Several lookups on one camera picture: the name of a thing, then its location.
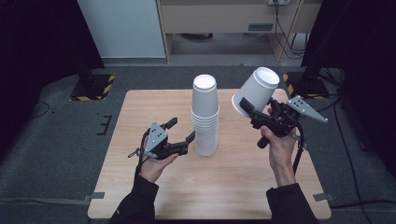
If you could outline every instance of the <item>person's right hand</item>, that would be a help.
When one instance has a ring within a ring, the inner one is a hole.
[[[270,141],[269,159],[276,177],[277,186],[281,187],[296,183],[291,164],[291,155],[296,140],[290,135],[279,138],[266,126],[262,126],[260,131],[262,136]]]

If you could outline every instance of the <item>table top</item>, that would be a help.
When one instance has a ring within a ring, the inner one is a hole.
[[[270,219],[265,191],[276,187],[269,165],[268,148],[260,149],[260,131],[250,119],[238,114],[231,98],[237,92],[220,89],[218,148],[210,157],[199,156],[193,142],[189,153],[167,166],[156,182],[157,219]],[[288,100],[277,89],[279,102]],[[140,146],[143,133],[152,121],[159,124],[176,117],[177,125],[167,130],[169,143],[184,141],[193,131],[192,90],[128,91],[113,133],[94,192],[103,199],[92,199],[88,216],[110,218],[120,201],[131,191],[138,158],[127,156]],[[327,201],[316,202],[313,195],[323,192],[309,153],[301,157],[297,175],[303,193],[315,216],[331,216]]]

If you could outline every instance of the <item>black sleeve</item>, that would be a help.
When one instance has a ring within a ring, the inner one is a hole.
[[[267,191],[273,224],[319,224],[299,184]]]
[[[139,176],[134,182],[131,193],[121,201],[108,223],[155,223],[154,200],[157,196],[158,188],[158,185]]]

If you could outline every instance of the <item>yellow and black hazard tape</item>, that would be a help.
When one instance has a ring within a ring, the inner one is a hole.
[[[114,82],[114,78],[116,78],[116,76],[113,75],[109,76],[107,84],[102,94],[95,96],[79,95],[79,96],[71,97],[71,100],[72,101],[104,100],[107,97],[108,93],[110,92],[111,86],[113,85]]]
[[[290,98],[295,97],[297,94],[294,92],[295,89],[293,88],[293,86],[291,84],[291,81],[289,79],[289,75],[288,74],[283,74],[283,80],[285,81],[286,87],[287,87],[287,89],[289,91]],[[300,96],[303,99],[325,99],[324,96],[317,95],[317,94],[300,94]]]

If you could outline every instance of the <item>white wall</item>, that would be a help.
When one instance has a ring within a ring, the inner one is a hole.
[[[102,58],[165,58],[155,0],[78,0]]]

